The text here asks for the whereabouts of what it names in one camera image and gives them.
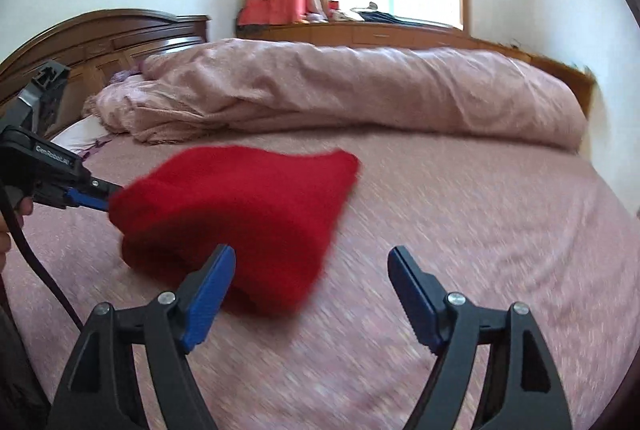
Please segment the red knit sweater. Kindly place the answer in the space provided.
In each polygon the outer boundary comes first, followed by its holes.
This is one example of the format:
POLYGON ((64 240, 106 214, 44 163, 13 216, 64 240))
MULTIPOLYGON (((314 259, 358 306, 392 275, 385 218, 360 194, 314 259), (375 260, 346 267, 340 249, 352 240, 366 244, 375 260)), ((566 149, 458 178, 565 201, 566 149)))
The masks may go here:
POLYGON ((230 246, 236 265, 224 307, 287 316, 321 275, 359 166, 344 150, 190 148, 117 193, 108 218, 126 265, 171 287, 230 246))

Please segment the dark clothes on cabinet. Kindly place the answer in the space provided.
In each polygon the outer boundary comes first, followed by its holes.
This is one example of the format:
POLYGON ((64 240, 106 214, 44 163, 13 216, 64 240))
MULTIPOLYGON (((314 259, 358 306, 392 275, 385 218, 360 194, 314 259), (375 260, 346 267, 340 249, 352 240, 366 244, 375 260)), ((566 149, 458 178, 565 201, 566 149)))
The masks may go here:
POLYGON ((332 1, 329 8, 329 19, 334 22, 365 22, 374 24, 392 24, 410 27, 426 27, 427 23, 403 20, 393 14, 379 11, 377 8, 352 8, 341 10, 336 1, 332 1))

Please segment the white lilac pillow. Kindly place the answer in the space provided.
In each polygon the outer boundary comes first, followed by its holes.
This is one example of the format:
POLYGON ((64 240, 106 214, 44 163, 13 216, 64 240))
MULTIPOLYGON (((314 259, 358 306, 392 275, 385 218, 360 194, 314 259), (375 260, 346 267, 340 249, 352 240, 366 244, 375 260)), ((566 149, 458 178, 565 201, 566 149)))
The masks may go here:
POLYGON ((98 117, 88 116, 55 135, 51 142, 86 159, 112 138, 114 134, 104 128, 98 117))

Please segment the dark wooden headboard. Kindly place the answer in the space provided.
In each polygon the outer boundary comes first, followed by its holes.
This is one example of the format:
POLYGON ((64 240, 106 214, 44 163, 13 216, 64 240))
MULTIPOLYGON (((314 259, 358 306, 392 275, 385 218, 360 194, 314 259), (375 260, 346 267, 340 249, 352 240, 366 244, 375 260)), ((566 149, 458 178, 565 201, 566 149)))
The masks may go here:
POLYGON ((70 68, 53 136, 82 117, 86 99, 110 84, 118 72, 133 70, 147 57, 207 41, 209 17, 116 8, 64 20, 25 42, 1 63, 1 107, 48 60, 70 68))

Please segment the pink rolled duvet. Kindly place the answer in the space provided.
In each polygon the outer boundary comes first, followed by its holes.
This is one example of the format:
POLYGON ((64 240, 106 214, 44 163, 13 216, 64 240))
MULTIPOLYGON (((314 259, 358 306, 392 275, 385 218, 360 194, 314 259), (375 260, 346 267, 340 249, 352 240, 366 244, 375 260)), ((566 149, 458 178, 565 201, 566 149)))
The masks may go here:
POLYGON ((587 119, 558 78, 497 52, 226 39, 153 55, 86 109, 142 143, 377 124, 574 152, 587 119))

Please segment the pink floral bed sheet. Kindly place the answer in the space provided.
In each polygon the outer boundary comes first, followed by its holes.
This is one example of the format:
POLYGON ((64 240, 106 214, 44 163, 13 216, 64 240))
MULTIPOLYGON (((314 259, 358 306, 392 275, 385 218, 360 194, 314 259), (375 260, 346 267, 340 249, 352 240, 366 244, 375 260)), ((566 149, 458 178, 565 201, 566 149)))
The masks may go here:
POLYGON ((532 310, 574 427, 639 347, 639 222, 592 165, 553 148, 393 130, 221 133, 211 146, 346 150, 360 179, 323 276, 289 320, 220 314, 189 362, 221 429, 399 429, 434 363, 387 277, 405 246, 485 308, 532 310))

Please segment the long wooden low cabinet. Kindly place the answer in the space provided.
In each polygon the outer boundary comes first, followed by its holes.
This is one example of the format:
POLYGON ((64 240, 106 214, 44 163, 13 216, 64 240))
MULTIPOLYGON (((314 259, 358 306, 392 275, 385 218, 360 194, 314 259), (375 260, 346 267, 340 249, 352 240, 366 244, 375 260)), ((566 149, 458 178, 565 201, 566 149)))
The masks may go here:
POLYGON ((391 48, 427 50, 456 48, 501 53, 521 60, 563 81, 574 93, 585 115, 590 114, 591 100, 597 86, 589 70, 579 70, 551 58, 530 54, 515 46, 480 40, 461 31, 438 27, 413 27, 366 22, 331 22, 280 26, 239 26, 236 35, 244 39, 291 41, 315 46, 349 46, 350 48, 391 48))

